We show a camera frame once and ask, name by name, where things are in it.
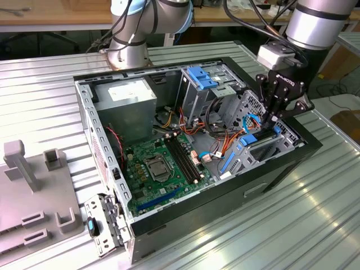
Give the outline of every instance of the ram slot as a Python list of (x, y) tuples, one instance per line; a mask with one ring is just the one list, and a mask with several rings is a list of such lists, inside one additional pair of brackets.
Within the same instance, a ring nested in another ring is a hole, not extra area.
[(193, 163), (191, 163), (178, 140), (176, 138), (171, 138), (166, 139), (164, 142), (181, 172), (184, 174), (187, 183), (190, 185), (193, 184), (194, 180), (200, 181), (199, 172), (196, 170)]

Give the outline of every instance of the robotiq logo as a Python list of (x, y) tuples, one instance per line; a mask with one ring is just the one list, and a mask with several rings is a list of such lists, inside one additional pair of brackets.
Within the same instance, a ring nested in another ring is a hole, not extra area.
[(283, 79), (284, 81), (286, 81), (287, 83), (289, 83), (291, 86), (295, 86), (295, 83), (292, 81), (292, 80), (289, 80), (287, 78), (284, 78), (283, 76), (281, 76), (280, 74), (277, 74), (276, 75), (276, 78), (281, 78)]

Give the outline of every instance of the chip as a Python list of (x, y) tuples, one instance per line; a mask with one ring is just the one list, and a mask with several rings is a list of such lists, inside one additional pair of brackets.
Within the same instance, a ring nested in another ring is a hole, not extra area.
[(136, 192), (136, 193), (134, 194), (134, 197), (135, 197), (136, 199), (143, 198), (143, 197), (144, 197), (144, 192), (142, 192), (142, 191)]
[(169, 166), (162, 155), (156, 155), (145, 161), (154, 181), (165, 182), (171, 176)]

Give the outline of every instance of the blue cable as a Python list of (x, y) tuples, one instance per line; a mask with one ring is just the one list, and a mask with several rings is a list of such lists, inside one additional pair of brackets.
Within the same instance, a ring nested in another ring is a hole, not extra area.
[(242, 128), (245, 130), (246, 133), (249, 133), (248, 127), (246, 126), (247, 117), (253, 118), (259, 125), (260, 125), (260, 118), (255, 114), (247, 114), (244, 116), (244, 118), (242, 119)]
[(201, 159), (203, 156), (209, 154), (210, 156), (216, 156), (214, 155), (213, 153), (210, 153), (210, 152), (202, 152), (200, 155), (199, 155), (199, 159)]
[(176, 39), (176, 41), (174, 42), (174, 45), (176, 45), (176, 43), (178, 43), (178, 42), (179, 42), (180, 37), (181, 37), (181, 33), (179, 34), (178, 38), (177, 38), (177, 39)]
[(211, 154), (210, 152), (202, 152), (200, 155), (199, 155), (199, 159), (201, 159), (203, 156), (207, 155), (207, 154)]

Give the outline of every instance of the green circuit board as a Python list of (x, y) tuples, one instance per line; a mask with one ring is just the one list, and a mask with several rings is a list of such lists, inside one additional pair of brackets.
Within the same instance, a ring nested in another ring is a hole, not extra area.
[[(193, 149), (185, 135), (178, 135), (177, 140), (191, 160), (190, 151)], [(125, 178), (132, 194), (128, 208), (134, 217), (214, 183), (210, 172), (204, 166), (199, 165), (196, 170), (203, 175), (202, 179), (198, 183), (189, 184), (166, 147), (164, 139), (154, 139), (127, 147), (125, 153), (131, 153), (132, 155), (132, 160), (128, 160)], [(154, 157), (164, 160), (167, 168), (169, 168), (169, 177), (164, 182), (155, 181), (154, 171), (151, 173), (149, 170), (149, 160), (151, 162)], [(156, 203), (151, 207), (142, 210), (138, 209), (139, 206), (166, 195), (171, 196), (171, 198)]]

